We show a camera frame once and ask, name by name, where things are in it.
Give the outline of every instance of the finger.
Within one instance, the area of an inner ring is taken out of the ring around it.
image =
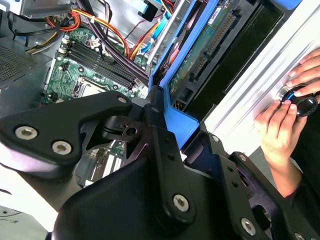
[[[302,74],[303,72],[308,71],[308,70],[313,69],[318,66],[320,66],[320,55],[305,61],[303,64],[301,64],[298,67],[296,67],[295,69],[293,69],[289,73],[289,76],[290,77],[298,76],[299,74]]]
[[[276,100],[274,103],[261,114],[259,117],[259,132],[261,135],[266,135],[268,132],[269,122],[272,116],[274,115],[275,111],[277,110],[278,106],[280,105],[280,101]]]
[[[308,71],[303,72],[295,79],[288,81],[286,85],[288,87],[293,87],[302,83],[309,82],[313,79],[320,77],[320,66],[314,67]]]
[[[298,138],[304,129],[306,123],[307,123],[308,117],[297,117],[295,123],[293,124],[293,129],[292,129],[292,136],[294,138]]]
[[[320,91],[320,80],[305,86],[294,93],[296,97],[305,96],[308,94],[313,94]]]
[[[286,100],[271,118],[267,132],[270,138],[276,139],[278,137],[280,126],[288,113],[290,104],[291,101]]]
[[[291,104],[288,114],[285,116],[281,124],[279,134],[278,134],[278,139],[284,142],[290,141],[296,118],[297,118],[297,106],[295,104]]]
[[[314,50],[313,52],[311,52],[310,54],[308,54],[307,56],[305,56],[301,61],[300,64],[305,63],[306,61],[308,61],[309,59],[313,59],[314,57],[320,56],[320,48],[318,48],[317,50]]]

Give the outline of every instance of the cable tie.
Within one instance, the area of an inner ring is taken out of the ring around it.
[[[96,19],[96,16],[91,16],[90,23],[94,24],[95,23],[95,19]]]

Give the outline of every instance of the yellow wire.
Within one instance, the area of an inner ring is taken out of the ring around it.
[[[171,12],[170,12],[169,9],[167,8],[167,5],[164,3],[163,0],[161,0],[161,3],[162,3],[162,5],[163,5],[164,9],[171,15]]]
[[[144,44],[144,41],[154,32],[154,30],[156,30],[156,28],[158,26],[159,26],[159,22],[153,26],[153,28],[150,30],[150,32],[147,34],[147,36],[145,36],[142,39],[142,41],[138,44],[138,46],[136,46],[135,50],[131,54],[130,60],[133,60],[135,58],[135,56],[136,56],[137,52],[139,51],[139,49],[141,48],[142,44]]]
[[[55,31],[54,32],[54,34],[51,36],[51,37],[49,37],[44,43],[42,43],[42,44],[40,44],[40,45],[38,45],[38,46],[44,46],[44,45],[46,45],[48,42],[50,42],[56,35],[57,35],[58,33]],[[31,48],[29,51],[27,51],[26,53],[27,54],[30,54],[31,52],[33,52],[34,50],[36,50],[36,48]]]
[[[85,16],[85,17],[94,19],[94,21],[97,21],[98,23],[106,26],[108,29],[110,29],[111,31],[113,31],[113,32],[117,35],[117,37],[119,38],[120,42],[123,44],[124,54],[125,54],[126,56],[128,55],[128,51],[127,51],[127,48],[126,48],[126,44],[125,44],[125,42],[121,39],[121,37],[119,37],[118,34],[116,33],[118,30],[117,30],[114,26],[110,25],[109,23],[105,22],[104,20],[100,19],[99,17],[94,17],[94,18],[93,18],[92,15],[90,15],[90,14],[88,14],[88,13],[86,13],[86,12],[82,12],[82,11],[79,11],[79,10],[77,10],[77,9],[74,9],[74,10],[72,10],[72,11],[75,12],[75,13],[78,13],[78,14],[80,14],[80,15],[83,15],[83,16]]]

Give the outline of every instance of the silver screw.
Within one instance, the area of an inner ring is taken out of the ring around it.
[[[127,103],[127,100],[125,100],[123,97],[118,97],[118,100],[124,104]]]
[[[21,126],[15,130],[15,135],[19,139],[31,140],[38,136],[38,132],[31,126]]]
[[[241,225],[243,229],[251,236],[256,235],[255,226],[246,218],[241,219]]]
[[[189,202],[188,202],[188,200],[184,196],[182,196],[180,194],[177,194],[177,195],[175,195],[173,197],[173,204],[181,212],[186,212],[186,211],[189,210]]]
[[[217,136],[213,135],[212,138],[213,138],[213,140],[214,140],[215,142],[217,142],[217,143],[219,142],[219,138],[218,138]]]
[[[239,158],[241,158],[242,161],[247,161],[247,158],[242,154],[239,154]]]
[[[66,141],[56,141],[54,144],[52,144],[52,150],[56,154],[67,155],[71,153],[72,147]]]
[[[157,108],[155,108],[154,106],[151,107],[152,111],[156,112],[156,113],[159,113],[159,110]]]
[[[296,238],[297,240],[305,240],[304,237],[301,236],[300,233],[297,233],[297,232],[296,232],[294,235],[295,235],[295,238]]]

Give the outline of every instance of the motherboard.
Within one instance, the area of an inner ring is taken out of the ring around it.
[[[85,28],[64,35],[46,83],[45,105],[111,90],[129,99],[144,99],[148,94],[148,88],[105,54],[95,35]]]
[[[120,52],[121,45],[114,45]],[[145,65],[147,59],[137,56],[135,63]],[[43,105],[86,97],[106,91],[118,91],[129,99],[146,98],[148,88],[103,51],[95,35],[86,28],[65,34],[61,41],[43,92]],[[96,162],[89,181],[95,182],[118,170],[124,164],[125,144],[114,141],[93,150],[88,157]]]

